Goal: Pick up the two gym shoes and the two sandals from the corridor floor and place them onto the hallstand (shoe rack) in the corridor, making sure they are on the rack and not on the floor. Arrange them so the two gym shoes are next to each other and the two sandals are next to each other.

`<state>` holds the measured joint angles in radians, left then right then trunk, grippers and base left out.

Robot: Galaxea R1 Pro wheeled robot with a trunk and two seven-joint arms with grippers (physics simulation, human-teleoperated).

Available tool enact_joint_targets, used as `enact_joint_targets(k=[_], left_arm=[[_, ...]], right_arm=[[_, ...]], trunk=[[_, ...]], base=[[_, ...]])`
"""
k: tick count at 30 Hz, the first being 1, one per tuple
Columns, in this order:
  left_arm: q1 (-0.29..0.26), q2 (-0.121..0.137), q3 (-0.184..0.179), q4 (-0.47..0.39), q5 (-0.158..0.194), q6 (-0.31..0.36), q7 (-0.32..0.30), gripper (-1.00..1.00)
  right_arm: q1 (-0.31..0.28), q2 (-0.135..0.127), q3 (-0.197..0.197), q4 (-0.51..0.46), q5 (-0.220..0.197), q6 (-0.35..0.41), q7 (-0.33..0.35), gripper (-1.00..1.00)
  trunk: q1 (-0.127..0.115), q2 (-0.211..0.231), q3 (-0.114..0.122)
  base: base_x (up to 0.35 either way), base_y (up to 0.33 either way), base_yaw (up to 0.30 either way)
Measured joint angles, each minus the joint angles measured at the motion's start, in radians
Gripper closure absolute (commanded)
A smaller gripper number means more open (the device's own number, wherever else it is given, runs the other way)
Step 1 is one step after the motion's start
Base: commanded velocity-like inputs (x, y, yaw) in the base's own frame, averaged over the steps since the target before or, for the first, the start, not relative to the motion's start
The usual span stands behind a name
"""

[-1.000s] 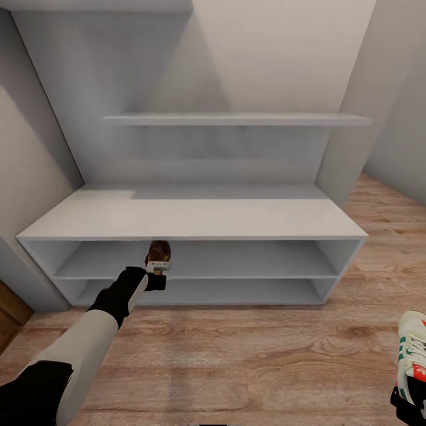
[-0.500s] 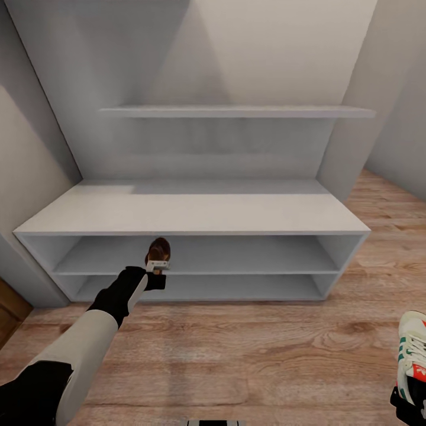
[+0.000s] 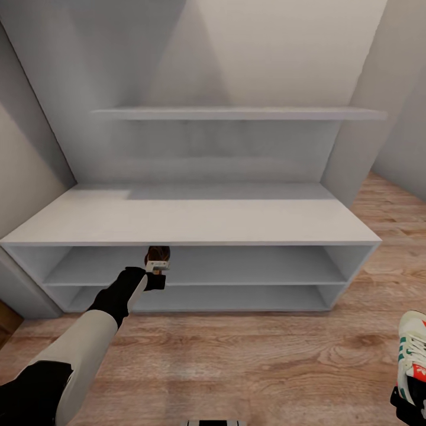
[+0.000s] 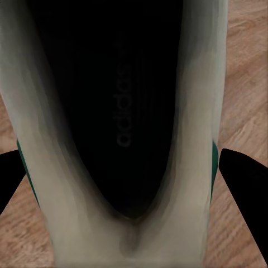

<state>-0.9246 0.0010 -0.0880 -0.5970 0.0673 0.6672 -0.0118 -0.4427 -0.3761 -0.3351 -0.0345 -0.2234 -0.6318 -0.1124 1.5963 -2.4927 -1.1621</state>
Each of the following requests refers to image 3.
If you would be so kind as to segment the sandal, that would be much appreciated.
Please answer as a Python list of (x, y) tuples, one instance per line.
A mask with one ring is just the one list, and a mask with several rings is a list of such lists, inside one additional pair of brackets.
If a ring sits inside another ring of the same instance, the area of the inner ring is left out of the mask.
[[(144, 258), (144, 263), (148, 261), (168, 261), (170, 259), (169, 246), (150, 246), (147, 255)], [(155, 275), (161, 275), (161, 270), (155, 270)]]

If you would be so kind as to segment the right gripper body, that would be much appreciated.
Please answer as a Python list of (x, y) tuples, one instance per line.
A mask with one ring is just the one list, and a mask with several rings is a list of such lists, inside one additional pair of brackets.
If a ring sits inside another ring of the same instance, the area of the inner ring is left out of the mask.
[(426, 419), (423, 417), (420, 408), (400, 398), (400, 395), (396, 416), (409, 426), (426, 426)]

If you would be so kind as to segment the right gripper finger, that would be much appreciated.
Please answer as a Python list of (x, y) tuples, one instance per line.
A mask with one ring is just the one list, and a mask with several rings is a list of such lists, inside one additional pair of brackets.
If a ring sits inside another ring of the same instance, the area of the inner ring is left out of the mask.
[(398, 399), (399, 399), (399, 392), (398, 387), (395, 386), (392, 392), (392, 396), (390, 398), (390, 403), (398, 408)]

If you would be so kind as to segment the gym shoe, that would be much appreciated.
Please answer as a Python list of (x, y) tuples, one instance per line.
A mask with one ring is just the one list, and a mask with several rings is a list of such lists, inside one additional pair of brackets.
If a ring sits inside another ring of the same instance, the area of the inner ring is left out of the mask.
[(424, 409), (426, 400), (426, 314), (405, 312), (399, 323), (398, 378), (400, 398)]

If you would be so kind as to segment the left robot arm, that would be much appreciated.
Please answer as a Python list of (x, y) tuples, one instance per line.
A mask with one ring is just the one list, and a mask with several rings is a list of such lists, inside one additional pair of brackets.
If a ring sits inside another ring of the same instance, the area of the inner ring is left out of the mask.
[(57, 340), (0, 386), (0, 426), (66, 426), (79, 412), (99, 367), (143, 291), (164, 290), (166, 261), (126, 267)]

